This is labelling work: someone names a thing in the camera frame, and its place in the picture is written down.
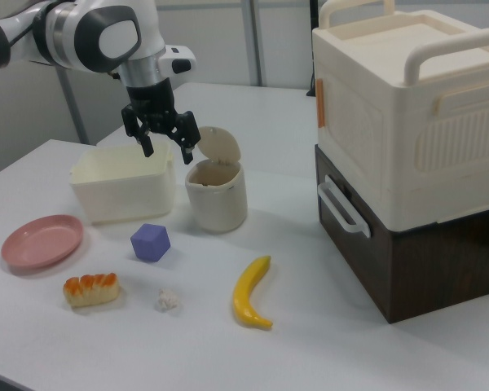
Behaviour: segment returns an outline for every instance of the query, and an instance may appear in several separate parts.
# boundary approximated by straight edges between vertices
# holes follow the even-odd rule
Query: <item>cream trash can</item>
[[[236,139],[225,129],[199,129],[201,153],[208,159],[195,165],[185,179],[196,222],[205,230],[226,232],[246,219],[245,173]]]

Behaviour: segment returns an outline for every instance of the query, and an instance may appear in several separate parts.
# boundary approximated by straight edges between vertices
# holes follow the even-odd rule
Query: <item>storage box handle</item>
[[[329,29],[329,17],[335,11],[345,10],[369,4],[370,2],[379,2],[382,0],[328,0],[319,13],[319,29]],[[383,0],[384,11],[386,15],[394,14],[394,0]]]
[[[485,46],[489,46],[489,29],[471,33],[459,33],[441,41],[418,46],[413,49],[406,60],[404,84],[413,86],[419,81],[421,65],[428,59]]]
[[[369,230],[369,226],[366,221],[362,218],[362,216],[360,216],[359,212],[357,212],[355,207],[342,194],[341,189],[337,187],[337,185],[329,176],[326,176],[325,182],[317,186],[317,193],[319,194],[320,199],[328,207],[332,215],[337,219],[339,224],[341,224],[344,231],[350,233],[362,232],[366,235],[367,238],[371,236],[371,231]],[[335,198],[335,201],[338,202],[342,208],[344,208],[344,210],[353,219],[355,224],[350,224],[345,220],[345,218],[341,215],[339,210],[333,204],[330,196],[333,196]]]

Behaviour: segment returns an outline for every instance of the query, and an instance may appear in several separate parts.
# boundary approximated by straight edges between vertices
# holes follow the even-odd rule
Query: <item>orange tag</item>
[[[323,79],[315,80],[315,97],[317,98],[317,126],[323,128],[326,125],[324,116],[324,84]]]

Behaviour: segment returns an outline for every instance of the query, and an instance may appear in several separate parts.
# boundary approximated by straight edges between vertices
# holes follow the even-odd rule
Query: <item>white container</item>
[[[115,222],[168,213],[174,205],[174,159],[170,144],[153,142],[145,157],[138,144],[83,153],[70,184],[91,222]]]
[[[313,32],[319,147],[390,231],[489,209],[489,29],[432,11]]]
[[[194,218],[207,231],[234,230],[248,213],[239,145],[224,129],[206,126],[199,131],[197,146],[209,159],[195,165],[185,178]]]

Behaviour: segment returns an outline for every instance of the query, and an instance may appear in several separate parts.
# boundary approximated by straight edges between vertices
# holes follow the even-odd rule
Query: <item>table surface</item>
[[[240,142],[248,218],[230,233],[200,230],[183,185],[190,167],[178,165],[174,209],[143,221],[166,226],[172,248],[147,264],[129,240],[142,221],[92,226],[68,185],[92,147],[50,141],[17,161],[0,173],[0,248],[51,214],[80,218],[85,237],[41,270],[0,258],[0,378],[37,391],[489,389],[489,296],[389,325],[319,224],[315,101],[305,91],[187,84],[175,94],[179,111]],[[122,135],[100,144],[134,141]],[[237,278],[264,254],[272,266],[252,302],[274,321],[269,332],[231,312]],[[68,307],[66,279],[111,271],[121,297]],[[179,294],[178,310],[156,309],[160,288]]]

